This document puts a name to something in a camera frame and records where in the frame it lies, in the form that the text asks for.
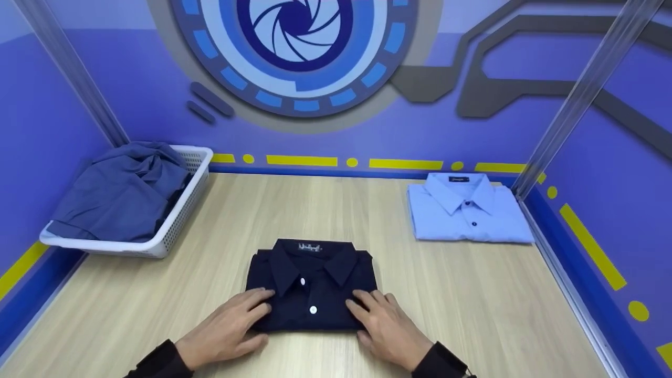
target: table surface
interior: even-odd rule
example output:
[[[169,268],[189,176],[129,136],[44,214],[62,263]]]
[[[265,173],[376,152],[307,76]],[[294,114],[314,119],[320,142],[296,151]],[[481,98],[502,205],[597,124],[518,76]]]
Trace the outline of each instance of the table surface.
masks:
[[[416,241],[411,180],[212,174],[164,260],[91,255],[0,376],[123,377],[166,338],[245,288],[278,238],[352,241],[378,286],[479,377],[607,377],[533,245]],[[196,377],[407,377],[353,334],[274,334],[266,348]]]

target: plastic laundry basket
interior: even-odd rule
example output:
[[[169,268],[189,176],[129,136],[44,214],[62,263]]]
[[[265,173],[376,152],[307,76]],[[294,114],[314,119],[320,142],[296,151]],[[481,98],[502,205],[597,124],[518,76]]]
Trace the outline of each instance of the plastic laundry basket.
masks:
[[[125,241],[104,241],[87,239],[68,239],[47,231],[49,224],[40,233],[40,241],[46,245],[83,250],[90,254],[110,254],[118,256],[142,256],[164,258],[170,252],[173,243],[182,230],[184,223],[196,207],[196,203],[205,192],[208,182],[208,164],[212,160],[212,150],[205,147],[172,145],[187,161],[187,169],[193,173],[191,181],[168,214],[157,234],[143,243]]]

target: hand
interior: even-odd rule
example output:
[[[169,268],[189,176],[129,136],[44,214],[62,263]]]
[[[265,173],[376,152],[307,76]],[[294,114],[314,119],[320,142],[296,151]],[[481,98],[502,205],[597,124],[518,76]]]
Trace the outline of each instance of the hand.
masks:
[[[366,328],[357,332],[362,346],[374,356],[413,372],[433,343],[399,307],[394,295],[383,295],[377,290],[352,293],[368,308],[367,311],[351,299],[345,301],[350,312]]]
[[[185,365],[195,371],[208,363],[231,360],[265,346],[268,335],[244,339],[250,327],[271,312],[271,305],[262,302],[275,293],[264,288],[248,290],[214,310],[175,343]]]

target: sleeve cuff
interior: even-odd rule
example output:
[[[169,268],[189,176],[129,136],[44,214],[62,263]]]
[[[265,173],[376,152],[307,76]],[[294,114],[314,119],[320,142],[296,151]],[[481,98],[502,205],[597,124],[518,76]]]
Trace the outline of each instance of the sleeve cuff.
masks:
[[[143,378],[191,378],[194,372],[187,368],[175,344],[166,340],[137,365],[136,375]]]
[[[437,342],[413,371],[415,378],[441,377],[463,378],[467,366],[455,354],[452,354],[443,344]]]

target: shirt collar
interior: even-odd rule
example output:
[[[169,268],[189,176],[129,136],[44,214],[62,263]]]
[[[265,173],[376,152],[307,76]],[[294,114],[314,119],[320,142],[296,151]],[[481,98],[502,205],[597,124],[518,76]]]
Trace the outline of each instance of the shirt collar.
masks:
[[[319,251],[302,251],[300,245],[316,246],[319,245]],[[342,287],[347,281],[350,273],[357,264],[357,252],[352,243],[342,241],[315,241],[315,240],[295,240],[278,239],[269,261],[271,263],[271,273],[276,282],[278,295],[283,296],[292,286],[292,283],[299,277],[300,271],[292,262],[288,251],[300,252],[305,254],[331,255],[331,259],[325,262],[323,268],[329,273],[331,278]]]
[[[450,177],[468,178],[468,182],[451,182]],[[451,187],[467,186],[466,194],[459,194]],[[486,213],[492,215],[495,202],[495,189],[485,174],[429,174],[425,181],[425,190],[441,205],[448,214],[453,215],[464,201],[471,201]]]

